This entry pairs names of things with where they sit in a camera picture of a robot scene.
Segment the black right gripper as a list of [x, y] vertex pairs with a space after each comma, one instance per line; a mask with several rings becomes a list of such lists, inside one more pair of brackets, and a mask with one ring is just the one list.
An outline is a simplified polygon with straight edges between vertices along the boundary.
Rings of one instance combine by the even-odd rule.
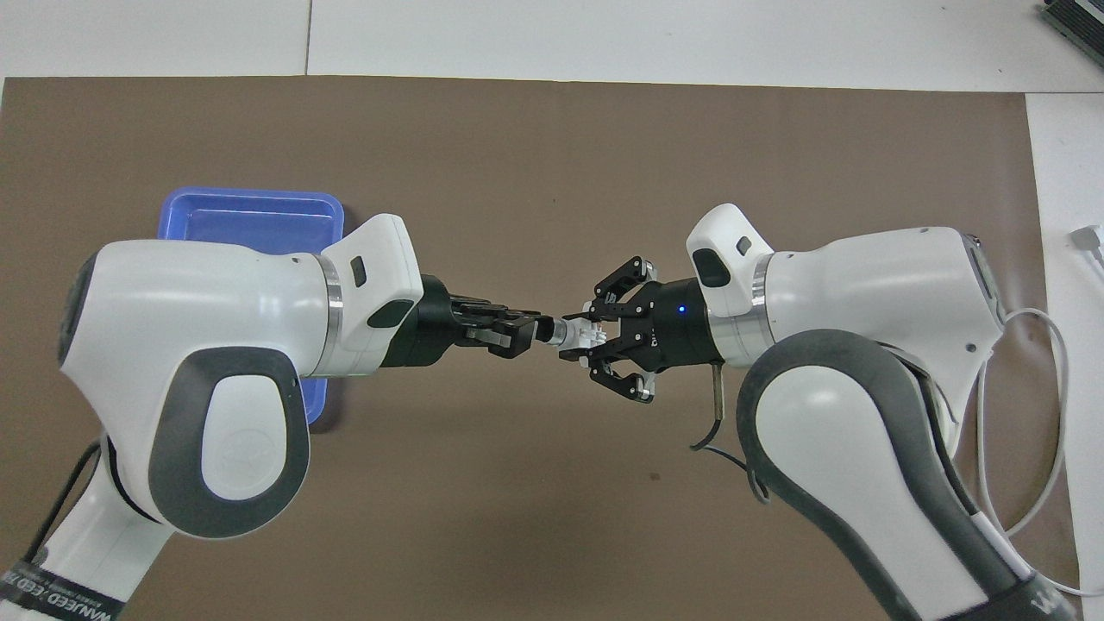
[[[656, 278], [649, 260], [631, 257], [599, 280], [590, 302], [591, 322], [645, 322], [645, 341], [603, 343], [585, 350], [592, 381], [639, 404], [654, 400], [662, 370], [722, 361], [698, 280]], [[637, 303], [623, 303], [639, 285]]]

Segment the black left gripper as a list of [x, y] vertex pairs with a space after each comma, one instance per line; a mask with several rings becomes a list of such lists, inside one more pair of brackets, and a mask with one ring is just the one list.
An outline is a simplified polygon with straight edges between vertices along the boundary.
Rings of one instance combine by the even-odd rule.
[[421, 280], [424, 294], [399, 326], [383, 368], [427, 367], [454, 345], [484, 346], [493, 356], [513, 359], [535, 341], [537, 323], [505, 322], [535, 322], [539, 310], [452, 294], [440, 278], [429, 274]]

